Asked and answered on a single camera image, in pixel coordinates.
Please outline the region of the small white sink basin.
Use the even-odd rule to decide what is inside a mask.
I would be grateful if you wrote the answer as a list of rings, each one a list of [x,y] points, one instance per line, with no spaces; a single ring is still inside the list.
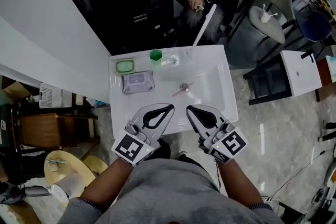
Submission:
[[[289,80],[291,94],[297,97],[322,87],[316,60],[301,59],[305,52],[283,50],[280,55]]]

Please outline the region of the white jug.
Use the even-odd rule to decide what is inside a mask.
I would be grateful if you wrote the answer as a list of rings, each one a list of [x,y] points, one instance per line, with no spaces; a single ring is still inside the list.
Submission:
[[[71,173],[52,184],[48,188],[48,191],[59,202],[67,203],[77,194],[81,194],[84,188],[85,185],[82,177],[78,173]]]

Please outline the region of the round wooden stool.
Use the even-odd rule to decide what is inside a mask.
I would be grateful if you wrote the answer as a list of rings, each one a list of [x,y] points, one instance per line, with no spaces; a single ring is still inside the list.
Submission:
[[[100,175],[108,168],[107,164],[102,159],[93,155],[87,155],[82,161],[96,176]]]

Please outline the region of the white perforated basket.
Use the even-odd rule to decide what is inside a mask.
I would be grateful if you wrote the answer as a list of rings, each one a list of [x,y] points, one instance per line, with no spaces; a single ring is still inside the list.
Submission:
[[[39,89],[39,107],[69,108],[72,106],[72,93],[46,83],[42,83]]]

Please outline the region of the green soap bar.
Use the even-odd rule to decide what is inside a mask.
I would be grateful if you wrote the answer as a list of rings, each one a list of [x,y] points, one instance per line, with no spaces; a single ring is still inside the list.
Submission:
[[[119,61],[116,63],[116,68],[119,73],[131,72],[133,70],[134,62],[131,60],[128,61]]]

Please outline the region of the pale green soap dish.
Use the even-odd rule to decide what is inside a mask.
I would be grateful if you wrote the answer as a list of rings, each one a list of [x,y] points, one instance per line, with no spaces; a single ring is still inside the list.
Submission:
[[[119,61],[128,61],[128,60],[131,60],[131,61],[134,62],[133,59],[120,59],[120,60],[117,60],[116,63],[119,62]],[[126,72],[126,73],[119,73],[119,72],[117,71],[117,68],[116,68],[116,63],[115,63],[115,73],[116,73],[118,76],[123,76],[123,75],[126,75],[126,74],[132,74],[132,73],[135,73],[135,63],[133,64],[133,70],[132,70],[131,72]]]

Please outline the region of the gray cushioned chair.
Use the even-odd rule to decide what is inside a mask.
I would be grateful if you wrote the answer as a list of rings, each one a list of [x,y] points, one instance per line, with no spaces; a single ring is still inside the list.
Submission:
[[[263,13],[263,8],[254,5],[254,0],[247,4],[242,17],[240,18],[237,26],[232,31],[231,35],[228,37],[228,42],[233,38],[234,34],[238,30],[239,26],[243,22],[246,15],[248,15],[249,21],[252,26],[263,33],[266,37],[263,38],[260,43],[263,43],[267,39],[271,38],[277,42],[277,44],[260,60],[258,63],[265,61],[280,45],[284,44],[286,38],[295,29],[296,18],[292,6],[291,0],[265,0],[268,1],[272,6],[275,6],[278,11],[284,16],[286,22],[281,25],[277,18],[272,17],[267,23],[262,23],[260,17]]]

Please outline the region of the green cup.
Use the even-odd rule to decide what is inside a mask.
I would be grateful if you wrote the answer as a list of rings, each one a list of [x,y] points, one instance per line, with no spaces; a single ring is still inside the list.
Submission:
[[[160,65],[162,60],[162,50],[160,49],[153,49],[150,51],[150,60],[155,65]]]

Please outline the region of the person's gray shirt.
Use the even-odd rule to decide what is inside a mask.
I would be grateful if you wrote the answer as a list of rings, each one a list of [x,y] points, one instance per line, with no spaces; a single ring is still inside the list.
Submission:
[[[264,203],[250,208],[221,194],[195,164],[153,159],[136,166],[105,212],[70,200],[58,224],[284,224]]]

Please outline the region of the white gooseneck faucet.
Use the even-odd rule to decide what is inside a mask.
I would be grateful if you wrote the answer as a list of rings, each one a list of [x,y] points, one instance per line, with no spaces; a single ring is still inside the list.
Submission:
[[[213,4],[212,7],[210,8],[209,12],[205,15],[205,20],[193,42],[193,44],[185,49],[185,55],[189,58],[189,60],[193,60],[193,50],[196,48],[198,42],[200,41],[203,33],[205,32],[209,22],[211,21],[211,18],[213,17],[213,14],[216,11],[217,4]]]

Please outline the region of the white sink with drainboard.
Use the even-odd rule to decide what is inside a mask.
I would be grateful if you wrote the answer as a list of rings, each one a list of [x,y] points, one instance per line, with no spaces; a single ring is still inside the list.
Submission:
[[[141,107],[155,103],[170,103],[175,107],[174,115],[164,132],[166,135],[192,130],[186,116],[186,107],[192,104],[214,107],[224,118],[231,122],[238,121],[235,93],[224,46],[196,46],[193,60],[185,55],[187,48],[162,49],[163,56],[179,56],[180,64],[174,67],[153,64],[148,50],[109,58],[110,108],[115,137]],[[115,68],[115,62],[120,59],[133,59],[136,72],[152,71],[154,90],[124,94],[122,77],[116,74]],[[181,83],[193,81],[189,92],[172,97],[178,92]]]

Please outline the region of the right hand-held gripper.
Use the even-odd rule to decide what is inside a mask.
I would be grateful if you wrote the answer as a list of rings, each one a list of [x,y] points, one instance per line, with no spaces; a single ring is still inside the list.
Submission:
[[[230,162],[248,146],[241,130],[229,120],[225,121],[216,108],[202,104],[189,105],[186,115],[194,131],[204,139],[200,148],[217,162]]]

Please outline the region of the black faucet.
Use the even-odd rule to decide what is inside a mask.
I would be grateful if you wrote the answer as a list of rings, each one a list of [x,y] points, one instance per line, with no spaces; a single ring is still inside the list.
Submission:
[[[309,50],[309,51],[305,52],[300,57],[301,57],[301,59],[305,59],[305,58],[309,57],[312,63],[314,63],[314,60],[315,60],[313,50]]]

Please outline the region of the black metal sink stand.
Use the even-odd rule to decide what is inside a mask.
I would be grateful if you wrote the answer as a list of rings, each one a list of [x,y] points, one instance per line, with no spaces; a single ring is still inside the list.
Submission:
[[[292,96],[289,79],[280,55],[258,65],[243,75],[254,93],[249,105],[261,104]]]

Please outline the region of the purple wet wipes pack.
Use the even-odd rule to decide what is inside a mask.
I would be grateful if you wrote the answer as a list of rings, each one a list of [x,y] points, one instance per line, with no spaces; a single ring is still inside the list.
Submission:
[[[143,71],[122,76],[124,94],[150,92],[155,88],[153,72]]]

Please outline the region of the round wooden table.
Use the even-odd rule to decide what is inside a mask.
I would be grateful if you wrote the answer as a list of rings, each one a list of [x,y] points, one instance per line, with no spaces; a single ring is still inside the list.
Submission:
[[[58,170],[55,172],[50,168],[51,161],[60,161],[60,163],[56,163]],[[79,174],[85,187],[96,178],[91,169],[82,160],[65,151],[52,151],[47,155],[44,163],[44,173],[48,186],[71,173]]]

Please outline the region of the person's right forearm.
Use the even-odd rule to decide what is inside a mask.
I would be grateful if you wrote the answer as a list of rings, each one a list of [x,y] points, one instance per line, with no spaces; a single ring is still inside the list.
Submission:
[[[218,162],[217,165],[229,198],[246,207],[263,203],[259,191],[235,160],[226,164]]]

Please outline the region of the brown wooden cabinet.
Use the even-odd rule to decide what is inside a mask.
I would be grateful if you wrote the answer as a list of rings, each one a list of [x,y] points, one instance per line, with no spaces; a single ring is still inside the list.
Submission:
[[[318,72],[321,79],[322,87],[315,91],[318,102],[325,100],[327,97],[336,96],[336,82],[332,83],[329,68],[326,59],[317,62]]]

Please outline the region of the person's left forearm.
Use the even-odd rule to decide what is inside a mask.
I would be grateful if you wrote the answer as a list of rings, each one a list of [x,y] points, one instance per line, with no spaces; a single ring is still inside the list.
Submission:
[[[132,170],[132,165],[117,158],[85,188],[80,198],[98,203],[103,209],[108,209],[117,198]]]

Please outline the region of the blue chair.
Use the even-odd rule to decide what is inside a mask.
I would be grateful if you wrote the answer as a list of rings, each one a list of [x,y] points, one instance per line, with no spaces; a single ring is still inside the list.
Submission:
[[[313,42],[322,41],[332,33],[332,26],[327,16],[319,11],[313,10],[307,18],[296,12],[295,17],[302,37],[306,40]]]

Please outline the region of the small white gadget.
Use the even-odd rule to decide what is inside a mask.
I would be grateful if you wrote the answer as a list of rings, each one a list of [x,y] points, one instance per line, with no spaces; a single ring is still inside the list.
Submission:
[[[267,23],[272,17],[274,17],[274,16],[277,16],[278,15],[278,13],[274,13],[274,14],[268,14],[267,12],[266,12],[266,10],[265,10],[265,4],[263,4],[263,13],[262,13],[262,15],[261,15],[261,17],[260,17],[260,20],[261,20],[261,22],[262,23]]]

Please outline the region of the brown wooden chair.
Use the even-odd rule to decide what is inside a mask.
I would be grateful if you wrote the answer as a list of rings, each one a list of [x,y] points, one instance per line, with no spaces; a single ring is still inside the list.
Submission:
[[[35,148],[57,150],[76,147],[98,139],[94,116],[45,113],[20,119],[22,143]]]

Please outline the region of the pink toothbrush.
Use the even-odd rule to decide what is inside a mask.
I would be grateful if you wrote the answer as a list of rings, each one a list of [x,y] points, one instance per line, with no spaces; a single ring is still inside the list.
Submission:
[[[194,84],[194,81],[193,82],[191,82],[191,83],[188,83],[189,85],[190,85],[190,87]],[[179,87],[179,90],[178,90],[178,92],[176,92],[176,93],[174,93],[173,95],[172,95],[172,97],[175,97],[175,96],[177,96],[178,94],[180,94],[180,93],[182,93],[183,91],[180,91],[180,87]]]

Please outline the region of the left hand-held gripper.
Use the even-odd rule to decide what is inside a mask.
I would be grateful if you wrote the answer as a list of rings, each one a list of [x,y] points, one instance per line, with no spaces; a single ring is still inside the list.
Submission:
[[[149,158],[159,147],[158,139],[164,133],[174,114],[174,105],[156,103],[142,107],[121,130],[111,150],[132,166]],[[159,118],[154,125],[152,119]]]

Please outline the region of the small clear packet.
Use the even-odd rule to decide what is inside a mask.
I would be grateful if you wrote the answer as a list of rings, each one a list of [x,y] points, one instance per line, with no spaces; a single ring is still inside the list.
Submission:
[[[166,55],[161,59],[162,67],[174,67],[180,64],[180,59],[178,55]]]

